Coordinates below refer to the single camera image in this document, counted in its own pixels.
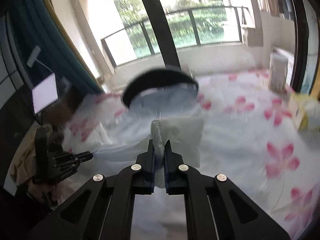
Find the yellow tissue box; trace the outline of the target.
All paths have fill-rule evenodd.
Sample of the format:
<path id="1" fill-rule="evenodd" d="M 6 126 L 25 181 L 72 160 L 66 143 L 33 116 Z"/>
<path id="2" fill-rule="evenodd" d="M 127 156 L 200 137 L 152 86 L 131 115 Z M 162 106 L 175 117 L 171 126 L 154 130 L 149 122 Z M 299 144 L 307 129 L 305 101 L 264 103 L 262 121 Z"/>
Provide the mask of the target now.
<path id="1" fill-rule="evenodd" d="M 319 130 L 319 101 L 315 98 L 299 93 L 292 93 L 288 104 L 289 112 L 296 129 Z"/>

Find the clear plastic snack jar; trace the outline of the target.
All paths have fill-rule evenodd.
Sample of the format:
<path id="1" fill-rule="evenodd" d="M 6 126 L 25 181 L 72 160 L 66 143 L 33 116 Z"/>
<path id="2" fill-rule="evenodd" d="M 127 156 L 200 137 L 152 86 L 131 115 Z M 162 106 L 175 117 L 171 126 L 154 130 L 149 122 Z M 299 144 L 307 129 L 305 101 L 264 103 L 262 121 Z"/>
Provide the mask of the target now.
<path id="1" fill-rule="evenodd" d="M 287 57 L 278 53 L 271 53 L 268 87 L 275 93 L 282 93 L 285 90 L 287 65 Z"/>

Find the white desk lamp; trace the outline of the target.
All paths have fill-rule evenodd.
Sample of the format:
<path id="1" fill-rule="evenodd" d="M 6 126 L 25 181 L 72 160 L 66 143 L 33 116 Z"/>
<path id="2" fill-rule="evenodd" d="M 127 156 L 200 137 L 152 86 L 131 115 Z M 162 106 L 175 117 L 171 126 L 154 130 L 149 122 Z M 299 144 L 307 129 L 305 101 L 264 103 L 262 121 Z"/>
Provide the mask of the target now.
<path id="1" fill-rule="evenodd" d="M 43 66 L 44 68 L 46 68 L 50 73 L 53 73 L 53 71 L 49 67 L 47 67 L 44 63 L 42 63 L 40 60 L 37 59 L 38 56 L 40 55 L 40 52 L 41 52 L 41 48 L 39 46 L 35 46 L 33 48 L 32 52 L 27 60 L 27 66 L 29 68 L 32 68 L 35 63 L 38 63 L 41 66 Z"/>

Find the black balcony railing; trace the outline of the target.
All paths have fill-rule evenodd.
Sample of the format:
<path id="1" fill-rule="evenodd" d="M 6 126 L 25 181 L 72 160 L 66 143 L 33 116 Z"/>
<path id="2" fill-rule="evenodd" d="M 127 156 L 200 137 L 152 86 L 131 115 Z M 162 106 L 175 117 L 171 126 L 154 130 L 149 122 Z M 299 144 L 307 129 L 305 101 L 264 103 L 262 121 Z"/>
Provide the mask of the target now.
<path id="1" fill-rule="evenodd" d="M 243 42 L 242 29 L 250 17 L 248 7 L 231 5 L 188 8 L 166 14 L 177 49 Z M 127 25 L 102 38 L 101 43 L 114 68 L 161 52 L 149 19 Z"/>

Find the tan jacket pile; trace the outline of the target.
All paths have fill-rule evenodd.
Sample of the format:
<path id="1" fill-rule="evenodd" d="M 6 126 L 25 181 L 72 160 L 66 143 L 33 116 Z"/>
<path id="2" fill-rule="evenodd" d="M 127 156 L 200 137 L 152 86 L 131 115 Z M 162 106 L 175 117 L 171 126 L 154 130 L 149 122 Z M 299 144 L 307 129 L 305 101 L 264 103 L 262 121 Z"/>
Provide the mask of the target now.
<path id="1" fill-rule="evenodd" d="M 9 176 L 16 186 L 28 181 L 35 174 L 35 137 L 41 126 L 34 122 L 18 146 L 9 167 Z"/>

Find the floral pink white bedsheet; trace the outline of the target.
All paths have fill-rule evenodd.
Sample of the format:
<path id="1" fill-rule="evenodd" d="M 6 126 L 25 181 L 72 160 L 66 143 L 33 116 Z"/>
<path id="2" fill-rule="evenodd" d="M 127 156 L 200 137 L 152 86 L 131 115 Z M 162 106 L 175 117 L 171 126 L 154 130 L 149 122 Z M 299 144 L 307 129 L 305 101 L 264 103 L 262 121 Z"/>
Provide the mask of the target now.
<path id="1" fill-rule="evenodd" d="M 295 128 L 286 97 L 268 89 L 265 72 L 198 82 L 204 127 L 195 168 L 226 175 L 292 239 L 302 238 L 319 201 L 319 132 Z"/>

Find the brown cardboard box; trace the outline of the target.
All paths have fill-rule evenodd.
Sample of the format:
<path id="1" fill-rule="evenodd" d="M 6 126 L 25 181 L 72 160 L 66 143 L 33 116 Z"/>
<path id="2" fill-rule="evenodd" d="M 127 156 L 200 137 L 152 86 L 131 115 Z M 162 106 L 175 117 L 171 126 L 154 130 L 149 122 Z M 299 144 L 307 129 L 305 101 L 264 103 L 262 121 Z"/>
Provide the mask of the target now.
<path id="1" fill-rule="evenodd" d="M 83 97 L 69 93 L 44 109 L 44 123 L 62 127 L 71 120 Z"/>

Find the teal curtain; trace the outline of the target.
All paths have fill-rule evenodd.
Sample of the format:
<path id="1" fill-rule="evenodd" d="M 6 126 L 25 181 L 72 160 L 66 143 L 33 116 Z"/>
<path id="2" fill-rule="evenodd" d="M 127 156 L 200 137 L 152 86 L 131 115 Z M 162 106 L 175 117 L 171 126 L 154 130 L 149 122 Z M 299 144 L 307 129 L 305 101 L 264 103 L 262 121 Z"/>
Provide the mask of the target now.
<path id="1" fill-rule="evenodd" d="M 14 44 L 31 84 L 38 85 L 51 74 L 38 63 L 32 68 L 27 66 L 33 48 L 39 46 L 41 52 L 37 59 L 56 77 L 66 78 L 82 95 L 103 92 L 53 13 L 49 0 L 10 0 L 8 5 Z"/>

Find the white hooded sun jacket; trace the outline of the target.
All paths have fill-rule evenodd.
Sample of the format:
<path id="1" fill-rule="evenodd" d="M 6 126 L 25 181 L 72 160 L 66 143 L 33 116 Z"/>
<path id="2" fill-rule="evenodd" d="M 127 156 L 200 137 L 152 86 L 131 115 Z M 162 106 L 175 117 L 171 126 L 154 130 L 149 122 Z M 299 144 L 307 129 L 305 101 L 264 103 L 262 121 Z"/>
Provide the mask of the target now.
<path id="1" fill-rule="evenodd" d="M 118 174 L 132 165 L 149 145 L 155 149 L 155 193 L 137 197 L 132 239 L 182 239 L 183 219 L 169 223 L 166 211 L 181 210 L 182 198 L 169 200 L 164 192 L 164 145 L 199 167 L 198 146 L 204 122 L 194 78 L 177 67 L 153 69 L 133 79 L 122 93 L 89 94 L 64 130 L 63 149 L 90 151 L 93 159 L 67 179 L 76 190 L 90 176 Z"/>

